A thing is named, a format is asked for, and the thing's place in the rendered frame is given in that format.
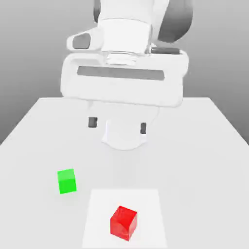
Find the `small green cube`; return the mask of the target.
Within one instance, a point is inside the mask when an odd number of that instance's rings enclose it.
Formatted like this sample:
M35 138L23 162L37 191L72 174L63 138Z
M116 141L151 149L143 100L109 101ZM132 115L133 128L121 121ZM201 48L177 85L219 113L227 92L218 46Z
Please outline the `small green cube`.
M67 169L57 172L60 194L76 192L76 180L73 169Z

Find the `small red cube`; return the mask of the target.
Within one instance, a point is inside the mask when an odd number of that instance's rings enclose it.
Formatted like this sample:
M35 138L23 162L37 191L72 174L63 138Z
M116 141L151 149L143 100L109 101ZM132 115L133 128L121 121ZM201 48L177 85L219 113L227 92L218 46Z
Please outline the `small red cube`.
M110 233L125 241L129 241L138 223L138 213L119 206L110 218Z

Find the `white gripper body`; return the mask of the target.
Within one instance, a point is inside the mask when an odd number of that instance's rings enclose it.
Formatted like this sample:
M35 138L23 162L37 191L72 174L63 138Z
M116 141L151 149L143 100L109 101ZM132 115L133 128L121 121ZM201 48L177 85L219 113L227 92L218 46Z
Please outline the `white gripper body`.
M106 103L177 107L189 57L179 54L71 53L62 66L64 97Z

